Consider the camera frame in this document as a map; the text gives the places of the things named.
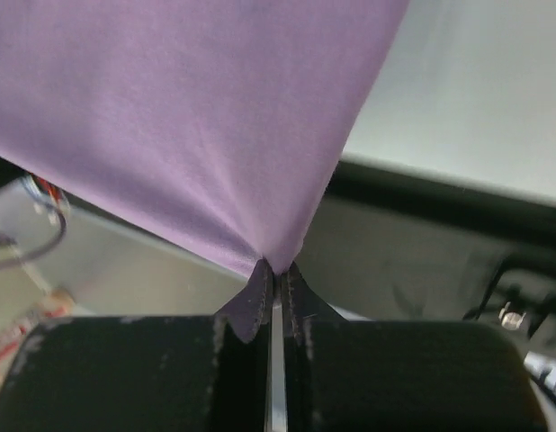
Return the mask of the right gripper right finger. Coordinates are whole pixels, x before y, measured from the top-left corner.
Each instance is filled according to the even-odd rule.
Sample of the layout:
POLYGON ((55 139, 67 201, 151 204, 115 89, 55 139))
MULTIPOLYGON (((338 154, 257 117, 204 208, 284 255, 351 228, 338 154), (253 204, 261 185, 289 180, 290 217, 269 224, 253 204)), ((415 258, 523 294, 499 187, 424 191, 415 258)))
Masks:
POLYGON ((280 278, 290 431, 544 431, 516 348, 464 321, 346 320, 280 278))

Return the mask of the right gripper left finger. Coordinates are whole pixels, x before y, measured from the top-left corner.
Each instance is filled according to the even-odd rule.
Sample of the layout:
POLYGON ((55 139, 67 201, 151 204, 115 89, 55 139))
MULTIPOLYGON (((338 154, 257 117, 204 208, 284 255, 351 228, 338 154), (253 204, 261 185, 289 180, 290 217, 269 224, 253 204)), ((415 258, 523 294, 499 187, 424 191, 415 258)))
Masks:
POLYGON ((207 316, 51 319, 0 388, 0 431, 264 431, 274 275, 207 316))

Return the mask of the purple t shirt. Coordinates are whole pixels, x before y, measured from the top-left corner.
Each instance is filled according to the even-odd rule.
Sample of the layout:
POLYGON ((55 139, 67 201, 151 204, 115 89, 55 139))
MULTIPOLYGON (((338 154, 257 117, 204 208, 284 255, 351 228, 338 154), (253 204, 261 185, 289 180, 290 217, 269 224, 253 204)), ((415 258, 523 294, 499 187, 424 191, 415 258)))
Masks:
POLYGON ((241 275, 300 252, 404 1, 0 1, 0 157, 241 275))

